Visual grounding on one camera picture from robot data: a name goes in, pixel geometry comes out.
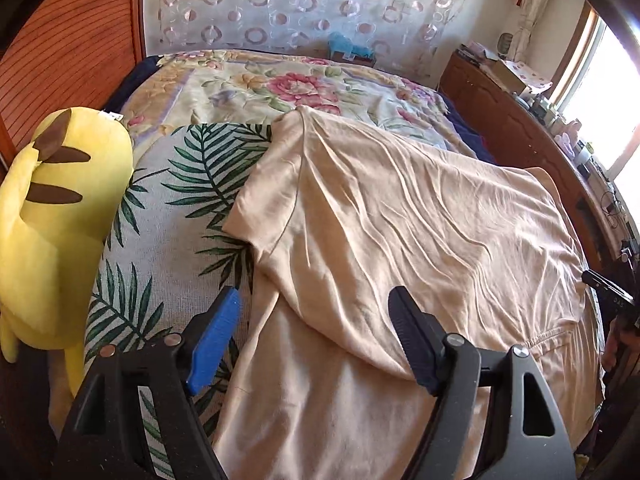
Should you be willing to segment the person's hand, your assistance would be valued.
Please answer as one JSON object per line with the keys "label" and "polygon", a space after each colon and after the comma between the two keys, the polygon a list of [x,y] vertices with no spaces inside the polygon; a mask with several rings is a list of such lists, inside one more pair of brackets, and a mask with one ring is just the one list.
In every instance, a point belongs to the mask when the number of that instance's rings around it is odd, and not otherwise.
{"label": "person's hand", "polygon": [[617,362],[617,351],[620,338],[618,338],[616,330],[610,329],[605,341],[605,348],[601,356],[601,365],[606,372],[610,372]]}

